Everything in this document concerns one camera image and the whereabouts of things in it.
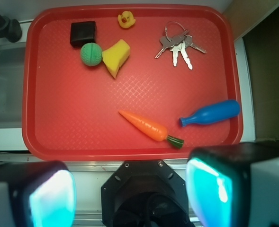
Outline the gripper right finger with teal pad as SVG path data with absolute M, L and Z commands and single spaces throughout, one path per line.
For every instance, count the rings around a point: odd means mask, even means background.
M 279 143 L 195 148 L 185 180 L 203 226 L 279 227 Z

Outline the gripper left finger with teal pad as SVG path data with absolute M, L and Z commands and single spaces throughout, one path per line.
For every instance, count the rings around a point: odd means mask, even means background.
M 0 164 L 0 227 L 71 227 L 73 174 L 61 161 Z

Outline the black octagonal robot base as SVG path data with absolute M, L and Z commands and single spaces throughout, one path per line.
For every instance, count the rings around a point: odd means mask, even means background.
M 163 161 L 125 161 L 100 190 L 107 227 L 194 226 L 186 183 Z

